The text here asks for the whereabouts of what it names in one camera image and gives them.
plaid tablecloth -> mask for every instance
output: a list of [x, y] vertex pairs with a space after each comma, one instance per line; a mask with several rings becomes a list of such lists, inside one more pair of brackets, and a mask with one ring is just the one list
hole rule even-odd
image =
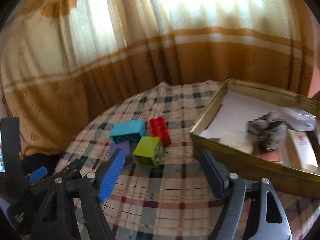
[[[163, 116], [172, 144], [158, 169], [133, 163], [123, 168], [103, 212], [116, 239], [207, 239], [221, 212], [198, 161], [192, 158], [190, 126], [221, 83], [207, 81], [155, 88], [113, 106], [92, 121], [70, 144], [58, 163], [60, 171], [76, 158], [84, 162], [82, 175], [95, 171], [109, 159], [110, 130], [115, 123]], [[290, 222], [293, 239], [302, 239], [320, 213], [319, 201], [279, 192]], [[75, 201], [78, 226], [83, 240], [90, 239], [81, 210]], [[236, 239], [246, 223], [243, 216]]]

curtain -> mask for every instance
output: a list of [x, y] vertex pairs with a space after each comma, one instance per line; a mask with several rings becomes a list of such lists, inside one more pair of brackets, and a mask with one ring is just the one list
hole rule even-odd
[[4, 105], [20, 118], [22, 155], [57, 154], [162, 81], [238, 78], [307, 95], [318, 34], [303, 0], [29, 0], [2, 52]]

metal bolt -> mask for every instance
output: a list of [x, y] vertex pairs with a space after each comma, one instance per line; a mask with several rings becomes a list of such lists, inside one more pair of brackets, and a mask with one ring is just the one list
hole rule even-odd
[[57, 177], [55, 180], [54, 180], [55, 183], [59, 184], [62, 182], [62, 178], [60, 177]]
[[239, 178], [238, 174], [236, 174], [236, 173], [234, 173], [234, 172], [230, 173], [230, 174], [229, 174], [229, 177], [230, 177], [231, 179], [238, 179], [238, 178]]
[[93, 171], [87, 173], [87, 178], [88, 179], [93, 179], [95, 176], [96, 176], [96, 174]]
[[263, 178], [261, 181], [264, 184], [270, 184], [270, 180], [268, 180], [267, 178]]

blue gripper pad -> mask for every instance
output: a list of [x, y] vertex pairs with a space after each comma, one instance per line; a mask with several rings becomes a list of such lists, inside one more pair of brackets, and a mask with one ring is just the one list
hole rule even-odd
[[34, 183], [48, 175], [47, 168], [42, 166], [29, 175], [29, 182]]
[[104, 176], [101, 179], [100, 191], [98, 194], [98, 198], [101, 203], [104, 202], [105, 199], [110, 196], [110, 194], [113, 190], [113, 187], [115, 186], [116, 181], [119, 177], [119, 174], [124, 166], [124, 160], [125, 160], [125, 151], [119, 150], [119, 151], [116, 151], [112, 155], [110, 160], [106, 163], [106, 164], [108, 164], [109, 167], [106, 168]]
[[229, 187], [228, 170], [222, 163], [217, 162], [209, 150], [202, 150], [199, 163], [213, 195], [225, 203], [229, 197], [227, 192]]

gray cloth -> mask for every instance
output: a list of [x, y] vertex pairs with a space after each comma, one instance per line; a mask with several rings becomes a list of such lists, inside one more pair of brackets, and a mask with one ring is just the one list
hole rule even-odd
[[257, 136], [257, 141], [263, 142], [267, 151], [277, 149], [285, 139], [287, 126], [278, 112], [270, 112], [248, 122], [248, 132]]

